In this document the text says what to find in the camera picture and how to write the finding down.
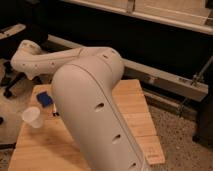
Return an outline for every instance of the plastic cup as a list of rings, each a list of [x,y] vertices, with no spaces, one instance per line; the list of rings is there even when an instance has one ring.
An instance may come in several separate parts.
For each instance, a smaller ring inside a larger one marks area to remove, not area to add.
[[[22,119],[33,128],[40,128],[44,122],[40,109],[35,106],[28,107],[22,113]]]

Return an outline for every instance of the metal frame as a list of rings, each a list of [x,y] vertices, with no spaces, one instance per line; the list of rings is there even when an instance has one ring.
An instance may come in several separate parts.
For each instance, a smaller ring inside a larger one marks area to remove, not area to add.
[[[48,40],[55,44],[69,48],[78,48],[83,46],[53,35],[49,35]],[[193,80],[127,59],[124,59],[124,64],[126,76],[138,78],[143,82],[149,83],[153,86],[165,89],[175,94],[179,94],[188,99],[201,101],[208,94],[208,85],[206,84],[200,82],[192,84]]]

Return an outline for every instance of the robot arm segment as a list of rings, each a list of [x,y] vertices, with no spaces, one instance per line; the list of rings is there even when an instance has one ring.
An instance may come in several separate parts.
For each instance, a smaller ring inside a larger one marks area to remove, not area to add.
[[[57,109],[93,171],[150,171],[112,98],[123,68],[108,49],[65,64],[53,77]]]
[[[39,45],[24,40],[11,59],[11,65],[15,70],[24,72],[28,79],[33,79],[40,74],[54,74],[58,68],[69,61],[103,53],[107,49],[109,48],[83,47],[44,54]]]

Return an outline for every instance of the blue object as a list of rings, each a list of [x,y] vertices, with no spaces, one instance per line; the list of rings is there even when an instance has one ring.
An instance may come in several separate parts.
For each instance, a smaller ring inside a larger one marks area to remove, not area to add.
[[[42,107],[47,107],[53,104],[52,98],[47,94],[46,91],[37,94],[36,98],[38,102],[42,105]]]

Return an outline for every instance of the wooden tabletop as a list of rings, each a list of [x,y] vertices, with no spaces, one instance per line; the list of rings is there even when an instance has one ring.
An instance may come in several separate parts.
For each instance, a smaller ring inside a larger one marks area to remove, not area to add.
[[[8,170],[89,171],[78,145],[62,120],[52,115],[53,106],[42,108],[37,102],[36,95],[43,91],[51,96],[50,85],[35,86],[29,106],[41,109],[44,125],[33,129],[26,123],[22,124]],[[113,90],[113,97],[148,163],[164,163],[164,154],[139,81],[120,81]]]

